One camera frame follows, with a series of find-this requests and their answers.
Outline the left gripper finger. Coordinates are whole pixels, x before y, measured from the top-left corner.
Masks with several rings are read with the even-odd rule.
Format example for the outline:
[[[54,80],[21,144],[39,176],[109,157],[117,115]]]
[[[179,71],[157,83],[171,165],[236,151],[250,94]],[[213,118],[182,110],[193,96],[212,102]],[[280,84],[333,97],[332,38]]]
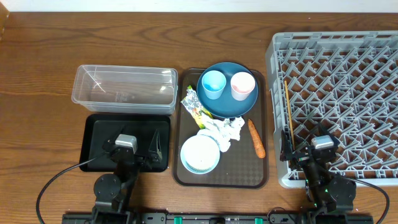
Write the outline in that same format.
[[[162,162],[160,134],[159,134],[158,129],[155,131],[152,141],[149,146],[149,160],[151,163],[161,163]]]
[[[117,138],[119,137],[119,135],[123,133],[124,129],[125,129],[125,125],[121,126],[121,127],[113,134],[113,136],[111,137],[111,140],[117,140]]]

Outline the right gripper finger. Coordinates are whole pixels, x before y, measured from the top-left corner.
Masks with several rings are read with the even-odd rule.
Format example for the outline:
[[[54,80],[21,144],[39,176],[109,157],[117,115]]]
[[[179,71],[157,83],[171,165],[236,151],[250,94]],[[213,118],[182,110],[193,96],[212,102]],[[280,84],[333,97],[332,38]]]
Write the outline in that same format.
[[[280,149],[280,161],[290,161],[293,158],[292,146],[288,140],[288,137],[284,131],[281,131],[281,149]]]
[[[321,123],[318,123],[315,126],[315,136],[316,137],[322,137],[322,136],[330,136],[330,132],[327,130],[326,127],[324,127],[324,125],[322,125]]]

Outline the foil snack wrapper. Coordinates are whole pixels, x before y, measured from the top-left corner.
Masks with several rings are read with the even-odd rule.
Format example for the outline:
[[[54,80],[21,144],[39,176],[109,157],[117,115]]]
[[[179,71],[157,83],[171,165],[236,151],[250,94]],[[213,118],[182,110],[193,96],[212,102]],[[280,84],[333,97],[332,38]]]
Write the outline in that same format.
[[[185,109],[191,114],[200,129],[205,128],[204,122],[202,121],[204,116],[212,118],[211,113],[200,103],[198,95],[191,85],[187,87],[187,95],[181,101],[181,104],[184,105]]]

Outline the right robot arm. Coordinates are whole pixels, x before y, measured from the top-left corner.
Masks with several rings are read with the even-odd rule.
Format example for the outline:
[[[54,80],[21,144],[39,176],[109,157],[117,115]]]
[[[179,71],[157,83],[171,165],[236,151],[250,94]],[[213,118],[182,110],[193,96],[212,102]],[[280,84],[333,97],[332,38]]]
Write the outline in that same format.
[[[287,134],[281,132],[280,160],[303,171],[307,198],[315,206],[297,223],[348,223],[346,212],[353,209],[356,184],[326,169],[336,157],[339,141],[320,124],[317,131],[319,136],[312,139],[305,152],[294,151]]]

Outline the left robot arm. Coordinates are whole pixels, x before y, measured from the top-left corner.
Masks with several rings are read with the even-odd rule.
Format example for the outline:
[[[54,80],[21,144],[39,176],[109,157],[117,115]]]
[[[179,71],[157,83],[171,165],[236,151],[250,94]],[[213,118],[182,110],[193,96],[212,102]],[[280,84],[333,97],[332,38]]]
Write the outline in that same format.
[[[112,174],[100,176],[94,184],[96,196],[91,224],[140,223],[141,216],[129,211],[129,200],[141,169],[151,170],[162,162],[160,134],[155,130],[149,147],[138,150],[137,138],[123,133],[121,127],[102,145],[116,168]]]

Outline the light blue cup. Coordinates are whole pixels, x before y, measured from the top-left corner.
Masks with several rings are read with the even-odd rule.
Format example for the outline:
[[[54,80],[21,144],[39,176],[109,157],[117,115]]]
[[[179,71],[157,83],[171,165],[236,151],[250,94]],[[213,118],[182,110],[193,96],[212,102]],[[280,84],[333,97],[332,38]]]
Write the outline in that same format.
[[[226,77],[223,73],[217,70],[211,70],[206,72],[201,80],[201,84],[204,88],[205,95],[211,99],[218,99],[226,86]]]

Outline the white napkin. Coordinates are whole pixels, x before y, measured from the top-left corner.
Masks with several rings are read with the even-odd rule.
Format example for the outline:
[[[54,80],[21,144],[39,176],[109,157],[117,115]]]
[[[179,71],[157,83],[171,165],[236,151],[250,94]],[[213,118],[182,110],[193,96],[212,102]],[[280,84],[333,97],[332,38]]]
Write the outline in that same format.
[[[213,119],[208,116],[202,117],[204,128],[197,132],[198,135],[208,136],[215,140],[219,150],[226,152],[231,146],[230,140],[240,140],[240,131],[245,121],[242,117],[230,120]]]

